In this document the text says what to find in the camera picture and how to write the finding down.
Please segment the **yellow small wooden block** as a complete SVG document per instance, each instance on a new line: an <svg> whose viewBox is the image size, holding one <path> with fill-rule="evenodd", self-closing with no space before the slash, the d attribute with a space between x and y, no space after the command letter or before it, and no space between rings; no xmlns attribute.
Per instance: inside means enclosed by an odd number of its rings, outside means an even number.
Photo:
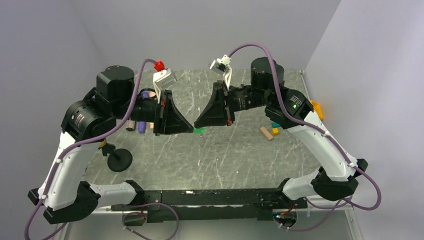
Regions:
<svg viewBox="0 0 424 240"><path fill-rule="evenodd" d="M276 128L276 127L272 128L272 130L271 130L271 134L272 134L273 136L277 136L279 133L280 133L280 131L279 131L279 129L278 129L278 128Z"/></svg>

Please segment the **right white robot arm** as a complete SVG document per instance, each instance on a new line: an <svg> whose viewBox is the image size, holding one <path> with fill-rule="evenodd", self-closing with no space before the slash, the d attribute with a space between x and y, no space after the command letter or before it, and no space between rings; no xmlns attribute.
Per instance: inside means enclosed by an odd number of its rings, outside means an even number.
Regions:
<svg viewBox="0 0 424 240"><path fill-rule="evenodd" d="M285 179L276 190L276 203L288 208L300 198L313 195L337 201L354 194L357 177L366 170L364 159L340 151L329 140L329 135L312 103L298 90L285 86L284 68L276 65L277 86L274 86L267 57L254 59L250 65L250 84L230 85L230 58L212 61L210 69L223 76L213 84L211 98L194 122L196 128L230 126L235 113L264 107L265 115L281 128L297 137L320 162L319 169L297 178Z"/></svg>

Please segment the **yellow plastic bin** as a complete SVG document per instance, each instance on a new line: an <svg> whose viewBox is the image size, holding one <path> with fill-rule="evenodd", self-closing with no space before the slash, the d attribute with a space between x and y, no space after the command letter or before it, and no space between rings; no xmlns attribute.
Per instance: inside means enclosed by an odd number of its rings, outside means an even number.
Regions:
<svg viewBox="0 0 424 240"><path fill-rule="evenodd" d="M323 114L321 105L318 102L313 100L310 100L310 103L312 104L313 109L317 113L319 119L322 121L324 119L324 114Z"/></svg>

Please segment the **green key tag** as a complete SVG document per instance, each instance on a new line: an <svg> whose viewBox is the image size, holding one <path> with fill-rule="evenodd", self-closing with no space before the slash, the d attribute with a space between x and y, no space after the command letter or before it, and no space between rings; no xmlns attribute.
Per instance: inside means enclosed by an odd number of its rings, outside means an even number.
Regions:
<svg viewBox="0 0 424 240"><path fill-rule="evenodd" d="M199 127L199 128L196 128L196 127L195 127L195 128L193 129L193 133L194 133L194 134L199 134L199 135L200 135L200 134L203 134L203 133L205 132L205 130L206 130L206 128L205 128L205 127Z"/></svg>

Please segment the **glitter silver microphone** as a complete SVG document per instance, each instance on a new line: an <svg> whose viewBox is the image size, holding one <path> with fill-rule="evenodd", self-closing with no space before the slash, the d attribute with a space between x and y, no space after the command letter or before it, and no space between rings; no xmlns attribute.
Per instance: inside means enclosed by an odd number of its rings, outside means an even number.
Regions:
<svg viewBox="0 0 424 240"><path fill-rule="evenodd" d="M127 131L130 131L130 132L135 131L136 130L136 122L134 120L127 120L125 129Z"/></svg>

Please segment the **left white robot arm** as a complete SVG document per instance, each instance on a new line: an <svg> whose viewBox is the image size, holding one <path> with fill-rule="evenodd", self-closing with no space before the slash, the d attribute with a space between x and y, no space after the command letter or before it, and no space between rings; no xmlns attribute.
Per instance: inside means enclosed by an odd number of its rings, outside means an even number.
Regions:
<svg viewBox="0 0 424 240"><path fill-rule="evenodd" d="M43 216L49 224L80 221L111 205L137 210L145 202L143 188L133 180L96 185L82 179L95 151L118 129L117 120L152 122L157 136L193 132L169 90L177 81L174 71L165 68L154 73L155 97L143 97L140 79L129 67L109 66L97 75L95 87L67 109L48 176L41 187L28 193L34 204L45 207Z"/></svg>

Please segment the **tan rectangular wooden block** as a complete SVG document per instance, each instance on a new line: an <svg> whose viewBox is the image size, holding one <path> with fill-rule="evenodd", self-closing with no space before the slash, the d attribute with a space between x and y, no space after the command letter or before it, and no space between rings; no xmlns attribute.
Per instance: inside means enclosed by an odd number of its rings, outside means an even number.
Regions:
<svg viewBox="0 0 424 240"><path fill-rule="evenodd" d="M274 138L273 135L264 126L262 126L259 130L268 141L271 141Z"/></svg>

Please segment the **pink microphone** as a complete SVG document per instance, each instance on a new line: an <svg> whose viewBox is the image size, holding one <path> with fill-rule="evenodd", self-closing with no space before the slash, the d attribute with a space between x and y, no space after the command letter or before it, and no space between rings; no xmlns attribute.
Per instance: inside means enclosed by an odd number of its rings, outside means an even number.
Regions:
<svg viewBox="0 0 424 240"><path fill-rule="evenodd" d="M150 92L148 93L148 96L149 96L150 98L155 99L155 98L156 98L156 93L155 93L155 92L153 92L153 91L150 91ZM150 130L153 130L153 129L154 129L154 122L150 122L150 123L149 123L149 129L150 129Z"/></svg>

